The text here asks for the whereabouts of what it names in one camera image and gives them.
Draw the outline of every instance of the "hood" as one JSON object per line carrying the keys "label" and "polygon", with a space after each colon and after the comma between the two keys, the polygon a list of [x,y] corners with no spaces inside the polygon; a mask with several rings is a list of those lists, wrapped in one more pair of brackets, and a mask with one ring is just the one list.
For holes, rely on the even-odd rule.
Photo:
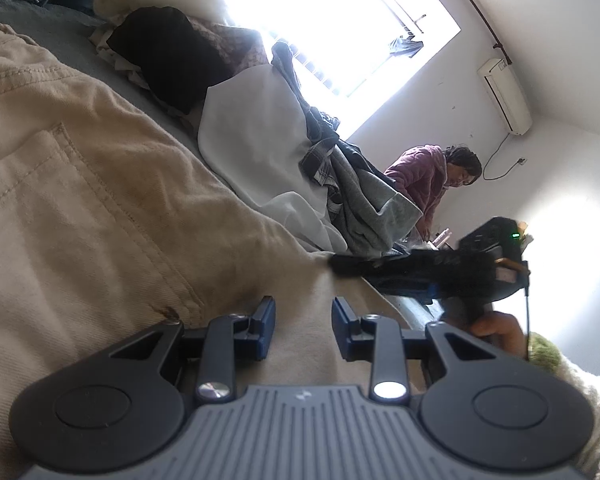
{"label": "hood", "polygon": [[425,144],[422,148],[431,154],[436,169],[442,173],[445,178],[444,182],[446,182],[446,158],[443,149],[440,148],[440,146],[434,146],[432,144]]}

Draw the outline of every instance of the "ridged rubber surface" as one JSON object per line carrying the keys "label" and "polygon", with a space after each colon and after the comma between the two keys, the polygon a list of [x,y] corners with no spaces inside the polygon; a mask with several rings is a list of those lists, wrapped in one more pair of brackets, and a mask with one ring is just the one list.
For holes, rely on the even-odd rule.
{"label": "ridged rubber surface", "polygon": [[[22,480],[482,480],[443,454],[408,410],[381,406],[356,386],[250,386],[240,399],[197,410],[166,450],[132,468],[73,476],[36,466]],[[531,474],[581,479],[570,468]]]}

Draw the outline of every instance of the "black device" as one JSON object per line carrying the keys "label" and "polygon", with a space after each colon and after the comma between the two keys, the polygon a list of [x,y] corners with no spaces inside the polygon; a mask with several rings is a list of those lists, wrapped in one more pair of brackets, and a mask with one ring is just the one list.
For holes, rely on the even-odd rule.
{"label": "black device", "polygon": [[466,325],[489,310],[492,301],[528,290],[521,241],[515,220],[494,217],[462,238],[456,250],[414,249],[381,258],[335,254],[330,266],[339,276],[364,277],[383,294],[423,303],[453,298],[441,305]]}
{"label": "black device", "polygon": [[[592,411],[571,386],[442,322],[424,332],[331,309],[358,386],[248,386],[235,361],[266,357],[275,304],[206,328],[164,322],[52,374],[14,401],[10,429],[36,463],[21,480],[384,480],[583,477],[571,460]],[[442,373],[410,393],[406,359]],[[200,360],[192,395],[176,387]]]}

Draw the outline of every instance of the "window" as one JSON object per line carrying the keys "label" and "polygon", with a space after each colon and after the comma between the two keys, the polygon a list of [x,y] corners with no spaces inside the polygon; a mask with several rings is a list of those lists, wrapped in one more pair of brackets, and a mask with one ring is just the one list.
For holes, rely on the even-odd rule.
{"label": "window", "polygon": [[[438,0],[228,0],[235,21],[267,48],[288,43],[307,102],[350,136],[458,32]],[[391,56],[397,38],[421,41]]]}

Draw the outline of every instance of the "green knit sleeve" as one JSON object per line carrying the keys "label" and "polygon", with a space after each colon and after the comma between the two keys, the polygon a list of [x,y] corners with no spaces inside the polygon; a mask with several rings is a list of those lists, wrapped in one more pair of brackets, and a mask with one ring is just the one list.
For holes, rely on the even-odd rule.
{"label": "green knit sleeve", "polygon": [[560,359],[560,351],[556,345],[535,332],[531,333],[529,338],[529,362],[551,374],[555,374],[560,365]]}

